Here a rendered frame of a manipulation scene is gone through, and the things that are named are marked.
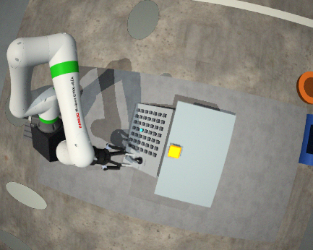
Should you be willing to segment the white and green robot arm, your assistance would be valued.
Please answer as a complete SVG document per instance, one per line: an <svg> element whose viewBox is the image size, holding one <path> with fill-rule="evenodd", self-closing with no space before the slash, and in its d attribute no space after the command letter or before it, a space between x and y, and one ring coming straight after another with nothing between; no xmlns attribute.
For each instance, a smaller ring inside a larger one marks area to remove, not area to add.
<svg viewBox="0 0 313 250"><path fill-rule="evenodd" d="M68 33L18 38L7 49L11 77L9 109L13 116L31 121L31 127L52 133L64 125L66 140L56 148L65 165L95 165L98 149L87 132L80 95L75 39ZM34 66L49 63L53 85L31 90ZM58 99L58 100L57 100ZM94 159L95 158L95 159Z"/></svg>

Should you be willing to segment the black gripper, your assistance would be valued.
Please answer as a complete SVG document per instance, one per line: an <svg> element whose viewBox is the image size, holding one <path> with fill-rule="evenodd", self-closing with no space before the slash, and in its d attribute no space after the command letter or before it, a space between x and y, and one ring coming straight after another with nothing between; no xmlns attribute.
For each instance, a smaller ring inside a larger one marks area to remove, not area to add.
<svg viewBox="0 0 313 250"><path fill-rule="evenodd" d="M114 156L114 155L132 155L134 156L134 154L129 154L128 152L125 152L124 151L124 148L120 148L120 147L116 147L116 146L112 146L110 144L106 144L106 148L104 149L100 149L100 148L97 148L98 149L98 161L96 164L101 164L102 165L102 169L103 170L120 170L120 167L126 167L126 166L132 166L131 164L129 163L116 163L114 161L111 160L111 156ZM116 151L116 152L109 152L108 149L115 149L115 150L121 150L121 151ZM107 163L112 163L114 165L117 165L117 166L107 166L105 164Z"/></svg>

